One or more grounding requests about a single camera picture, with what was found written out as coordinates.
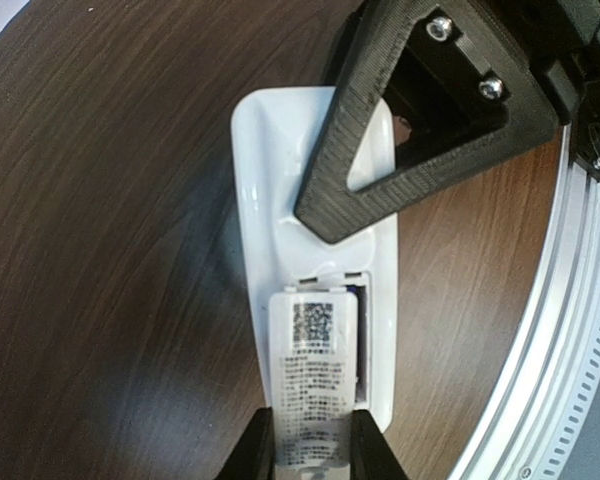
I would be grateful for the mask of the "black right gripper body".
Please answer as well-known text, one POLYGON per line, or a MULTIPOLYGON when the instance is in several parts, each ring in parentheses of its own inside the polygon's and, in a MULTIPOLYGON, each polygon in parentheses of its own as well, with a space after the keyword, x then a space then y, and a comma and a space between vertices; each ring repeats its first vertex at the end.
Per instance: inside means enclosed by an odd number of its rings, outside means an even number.
POLYGON ((575 130, 577 162, 600 181, 600 1, 480 1, 479 50, 489 70, 479 87, 503 105, 474 170, 483 172, 575 130))

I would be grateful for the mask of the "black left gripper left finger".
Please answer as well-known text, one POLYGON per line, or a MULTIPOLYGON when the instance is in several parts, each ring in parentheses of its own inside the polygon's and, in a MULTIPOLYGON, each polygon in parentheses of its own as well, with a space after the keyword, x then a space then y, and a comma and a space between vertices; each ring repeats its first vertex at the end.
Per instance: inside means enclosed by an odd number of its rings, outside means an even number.
POLYGON ((273 411, 259 408, 219 472, 219 480, 275 478, 273 411))

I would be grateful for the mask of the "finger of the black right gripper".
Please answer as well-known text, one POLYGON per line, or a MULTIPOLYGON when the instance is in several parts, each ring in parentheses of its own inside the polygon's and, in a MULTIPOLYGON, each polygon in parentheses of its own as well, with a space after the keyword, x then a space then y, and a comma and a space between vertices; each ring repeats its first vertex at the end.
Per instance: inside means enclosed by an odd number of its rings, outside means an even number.
POLYGON ((558 115, 486 1, 365 1, 333 44, 333 99, 310 154, 296 217, 335 244, 426 197, 550 141, 558 115), (395 169, 348 175, 375 109, 409 137, 395 169))

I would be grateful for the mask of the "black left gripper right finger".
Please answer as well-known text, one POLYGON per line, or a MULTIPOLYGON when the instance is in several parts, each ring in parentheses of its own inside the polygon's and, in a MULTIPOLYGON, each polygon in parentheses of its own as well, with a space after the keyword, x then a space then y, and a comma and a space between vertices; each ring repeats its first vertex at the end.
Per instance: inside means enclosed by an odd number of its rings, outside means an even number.
POLYGON ((402 479, 405 472, 368 410, 355 410, 350 437, 350 479, 402 479))

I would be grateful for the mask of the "white remote control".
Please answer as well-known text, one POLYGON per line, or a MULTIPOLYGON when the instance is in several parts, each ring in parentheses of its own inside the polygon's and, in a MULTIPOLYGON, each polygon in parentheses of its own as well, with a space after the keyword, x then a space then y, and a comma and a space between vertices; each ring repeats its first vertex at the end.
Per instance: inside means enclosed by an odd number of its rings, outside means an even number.
POLYGON ((330 245, 293 213, 334 87, 256 90, 235 107, 231 140, 247 290, 258 362, 271 393, 269 299, 285 287, 357 287, 356 406, 380 430, 393 417, 398 221, 390 215, 330 245))

